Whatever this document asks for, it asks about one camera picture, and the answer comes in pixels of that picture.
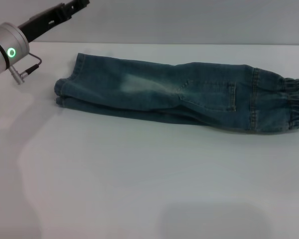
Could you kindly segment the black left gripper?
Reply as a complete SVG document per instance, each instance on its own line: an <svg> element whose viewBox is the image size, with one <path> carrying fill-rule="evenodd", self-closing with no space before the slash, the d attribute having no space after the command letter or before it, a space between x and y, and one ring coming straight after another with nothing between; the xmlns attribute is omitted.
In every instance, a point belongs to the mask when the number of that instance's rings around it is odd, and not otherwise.
<svg viewBox="0 0 299 239"><path fill-rule="evenodd" d="M28 42L33 42L55 26L68 21L72 17L72 10L80 11L87 7L89 3L89 0L73 0L67 4L60 3L31 17L18 28L25 35Z"/></svg>

